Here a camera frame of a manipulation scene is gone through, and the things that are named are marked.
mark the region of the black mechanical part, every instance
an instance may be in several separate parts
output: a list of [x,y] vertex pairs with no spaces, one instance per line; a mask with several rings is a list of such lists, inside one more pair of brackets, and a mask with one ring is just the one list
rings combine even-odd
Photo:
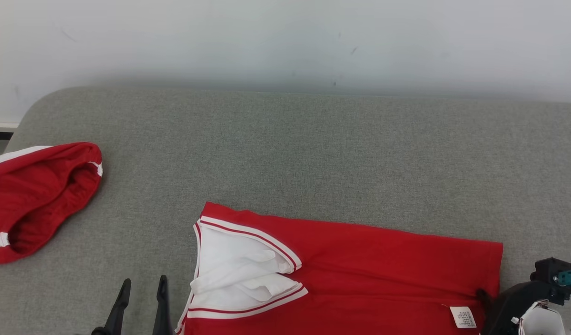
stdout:
[[571,286],[560,286],[557,278],[560,272],[568,270],[571,270],[571,263],[560,259],[551,257],[537,261],[530,282],[522,282],[503,291],[492,304],[486,303],[485,295],[479,290],[477,295],[486,311],[481,335],[517,335],[519,326],[513,318],[523,316],[536,301],[548,300],[564,305],[564,301],[570,299]]
[[482,304],[484,310],[490,310],[492,308],[494,299],[492,299],[492,295],[490,295],[490,293],[480,288],[476,291],[475,296]]
[[92,335],[120,335],[122,331],[122,319],[124,318],[124,309],[128,306],[128,298],[131,295],[131,280],[125,279],[118,297],[110,311],[104,327],[97,327],[92,331]]
[[168,298],[168,278],[161,276],[158,285],[158,312],[155,316],[153,335],[175,335],[170,320],[170,301]]

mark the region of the gray sofa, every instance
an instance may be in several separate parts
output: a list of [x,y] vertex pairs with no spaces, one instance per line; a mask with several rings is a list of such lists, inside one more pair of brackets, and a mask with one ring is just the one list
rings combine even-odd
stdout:
[[124,331],[150,334],[162,274],[177,322],[205,201],[500,241],[502,289],[571,262],[571,104],[73,88],[35,103],[7,151],[75,141],[100,146],[100,189],[0,266],[0,334],[90,334],[124,278]]

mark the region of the clothing tag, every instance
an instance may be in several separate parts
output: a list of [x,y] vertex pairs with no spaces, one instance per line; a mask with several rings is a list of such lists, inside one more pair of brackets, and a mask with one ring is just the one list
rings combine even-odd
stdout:
[[457,328],[476,328],[473,314],[469,307],[449,307]]

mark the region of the red stripe trim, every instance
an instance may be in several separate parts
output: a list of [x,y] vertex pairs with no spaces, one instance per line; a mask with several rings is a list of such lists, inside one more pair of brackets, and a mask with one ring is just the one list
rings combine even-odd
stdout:
[[182,331],[182,329],[185,329],[185,328],[186,328],[186,319],[187,319],[187,316],[188,316],[188,312],[187,312],[187,314],[184,315],[184,319],[182,319],[182,326],[180,327],[180,331]]
[[281,248],[279,248],[278,246],[276,246],[275,243],[273,243],[273,242],[267,240],[265,237],[259,236],[259,235],[257,235],[257,234],[249,233],[249,232],[247,232],[247,231],[241,231],[241,230],[226,228],[226,227],[224,227],[224,226],[222,226],[222,225],[218,225],[218,224],[216,224],[216,223],[210,223],[210,222],[206,222],[206,221],[203,221],[203,220],[201,220],[201,222],[204,223],[204,224],[206,224],[206,225],[210,225],[210,226],[214,226],[214,227],[218,227],[218,228],[224,229],[224,230],[226,230],[226,231],[233,231],[233,232],[235,232],[235,233],[242,233],[242,234],[247,234],[247,235],[251,235],[251,236],[254,236],[254,237],[258,237],[258,238],[264,240],[265,242],[269,243],[270,245],[274,246],[274,247],[275,247],[277,250],[279,250],[282,254],[284,254],[286,257],[288,257],[288,259],[289,259],[289,260],[292,262],[292,264],[294,265],[294,271],[296,271],[296,268],[298,267],[298,266],[296,265],[296,263],[294,262],[294,259],[293,259],[292,257],[290,257],[290,255],[288,255],[286,252],[284,252],[284,250],[281,250]]
[[[200,247],[201,247],[201,229],[199,228],[199,224],[195,223],[194,226],[197,228],[197,239],[199,240],[199,250],[197,252],[197,257],[200,257]],[[199,268],[200,268],[200,264],[199,264],[199,260],[197,259],[197,277],[199,276]]]
[[281,298],[279,298],[279,299],[276,299],[276,300],[274,300],[274,301],[272,301],[272,302],[270,302],[270,303],[266,303],[266,304],[264,304],[264,305],[262,305],[262,306],[255,307],[255,308],[251,308],[251,309],[246,309],[246,310],[219,310],[219,309],[211,309],[211,308],[192,308],[192,309],[189,308],[188,310],[189,310],[189,311],[192,311],[192,312],[194,312],[194,311],[196,311],[196,310],[204,310],[204,311],[206,311],[206,312],[216,312],[216,313],[225,313],[225,314],[247,313],[247,312],[252,312],[253,310],[257,310],[257,309],[261,309],[261,308],[264,308],[264,307],[268,307],[269,305],[272,305],[272,304],[274,304],[274,303],[277,303],[278,301],[280,301],[280,300],[282,300],[282,299],[285,299],[285,298],[289,297],[290,295],[294,295],[294,294],[298,293],[299,291],[302,291],[303,289],[304,289],[304,287],[302,286],[302,287],[298,288],[298,290],[296,290],[296,291],[290,293],[289,295],[285,295],[285,296],[283,296],[283,297],[281,297]]

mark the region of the red pants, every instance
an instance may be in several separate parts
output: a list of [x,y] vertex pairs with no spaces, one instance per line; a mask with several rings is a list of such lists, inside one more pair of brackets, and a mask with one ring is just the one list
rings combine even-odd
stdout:
[[[191,293],[178,335],[477,335],[485,319],[477,289],[498,294],[503,247],[496,242],[262,216],[213,203],[195,230],[195,278],[209,280],[193,282],[207,291],[201,302]],[[256,245],[239,253],[246,241]],[[232,252],[245,256],[224,256]],[[229,286],[254,271],[275,273]],[[449,307],[469,307],[477,328],[458,329]]]

